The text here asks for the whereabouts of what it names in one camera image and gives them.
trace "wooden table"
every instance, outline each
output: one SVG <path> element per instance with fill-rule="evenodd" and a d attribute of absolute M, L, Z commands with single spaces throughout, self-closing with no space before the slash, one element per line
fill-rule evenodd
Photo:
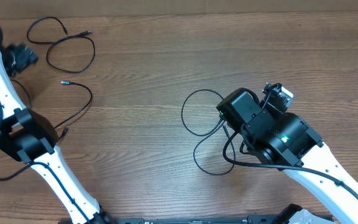
<path fill-rule="evenodd" d="M 25 42 L 40 57 L 17 79 L 30 91 L 34 111 L 52 124 L 89 97 L 78 86 L 62 86 L 61 80 L 92 89 L 91 108 L 70 125 L 60 145 L 85 189 L 114 217 L 238 217 L 278 213 L 289 203 L 329 213 L 277 170 L 235 167 L 222 177 L 201 172 L 192 158 L 201 138 L 180 121 L 184 99 L 200 88 L 226 96 L 246 87 L 262 96 L 258 90 L 265 82 L 283 83 L 295 94 L 290 111 L 322 135 L 358 181 L 358 12 L 63 19 L 71 35 L 94 32 L 96 58 L 76 75 L 49 67 L 48 46 L 25 40 L 32 22 L 0 21 L 5 44 Z M 52 20 L 31 34 L 37 40 L 63 35 Z M 51 61 L 76 69 L 88 63 L 91 53 L 86 40 L 70 40 L 53 51 Z M 189 127 L 209 131 L 219 119 L 218 103 L 213 94 L 195 95 L 185 108 Z M 196 156 L 205 169 L 230 167 L 221 156 L 225 142 L 219 131 L 200 146 Z M 235 145 L 240 142 L 237 137 Z M 0 151 L 0 176 L 22 166 Z M 32 170 L 0 182 L 0 223 L 56 223 L 61 218 L 68 218 L 67 211 Z"/>

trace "wooden surface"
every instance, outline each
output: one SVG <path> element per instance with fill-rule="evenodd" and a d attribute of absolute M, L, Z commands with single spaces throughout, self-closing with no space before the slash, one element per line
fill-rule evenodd
<path fill-rule="evenodd" d="M 5 43 L 23 42 L 33 20 L 1 21 Z M 70 34 L 92 29 L 97 55 L 84 73 L 58 72 L 45 62 L 48 46 L 29 44 L 36 66 L 17 79 L 34 110 L 52 124 L 94 101 L 70 125 L 61 142 L 67 163 L 85 189 L 114 217 L 238 217 L 278 213 L 289 203 L 329 213 L 283 172 L 235 167 L 213 177 L 193 162 L 201 140 L 180 121 L 188 94 L 210 88 L 226 96 L 239 87 L 258 90 L 282 82 L 294 92 L 290 108 L 319 132 L 338 161 L 358 181 L 358 12 L 225 14 L 207 16 L 91 17 L 64 19 Z M 35 27 L 32 38 L 63 36 L 55 21 Z M 91 44 L 72 40 L 51 61 L 80 68 Z M 219 98 L 200 93 L 188 102 L 185 119 L 199 133 L 218 121 Z M 212 172 L 229 168 L 221 149 L 223 131 L 196 154 Z M 249 156 L 243 161 L 257 162 Z M 22 167 L 0 151 L 0 176 Z M 56 223 L 68 214 L 42 178 L 28 170 L 0 182 L 0 223 Z"/>
<path fill-rule="evenodd" d="M 358 0 L 0 0 L 0 19 L 358 11 Z"/>

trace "wooden table surface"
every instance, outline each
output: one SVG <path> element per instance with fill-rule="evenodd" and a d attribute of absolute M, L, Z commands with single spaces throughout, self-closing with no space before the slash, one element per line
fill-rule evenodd
<path fill-rule="evenodd" d="M 67 74 L 49 67 L 48 46 L 25 39 L 33 20 L 0 21 L 5 44 L 25 42 L 40 59 L 17 79 L 29 90 L 33 109 L 57 124 L 81 108 L 60 143 L 85 189 L 114 217 L 238 217 L 278 213 L 296 203 L 329 212 L 283 172 L 235 167 L 225 176 L 201 172 L 192 153 L 201 138 L 180 121 L 192 91 L 210 88 L 226 96 L 239 87 L 260 89 L 281 82 L 294 92 L 290 108 L 309 122 L 338 161 L 358 181 L 358 12 L 256 13 L 206 16 L 90 17 L 63 19 L 69 34 L 93 30 L 96 58 L 87 71 Z M 32 38 L 63 37 L 57 22 L 43 21 Z M 86 40 L 58 46 L 52 63 L 81 68 L 92 56 Z M 22 90 L 17 89 L 24 102 Z M 219 120 L 219 98 L 200 93 L 185 119 L 199 133 Z M 223 131 L 196 156 L 211 172 L 230 165 L 221 150 Z M 238 148 L 240 137 L 235 139 Z M 258 162 L 250 156 L 240 160 Z M 0 176 L 22 167 L 0 151 Z M 0 182 L 0 223 L 56 223 L 67 211 L 49 186 L 28 170 Z"/>

